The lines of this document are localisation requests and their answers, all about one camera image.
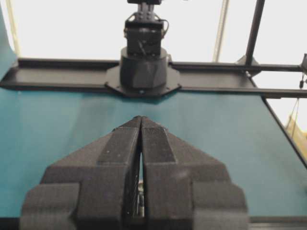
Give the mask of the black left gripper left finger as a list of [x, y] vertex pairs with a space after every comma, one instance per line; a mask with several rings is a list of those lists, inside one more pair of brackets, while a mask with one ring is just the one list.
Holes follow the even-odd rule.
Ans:
[[141, 118], [48, 166], [26, 194], [22, 230], [120, 230], [135, 208]]

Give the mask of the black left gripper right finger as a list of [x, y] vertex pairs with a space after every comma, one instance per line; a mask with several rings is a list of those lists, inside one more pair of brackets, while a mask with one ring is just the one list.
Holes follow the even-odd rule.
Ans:
[[245, 194], [224, 163], [147, 117], [141, 130], [148, 229], [248, 229]]

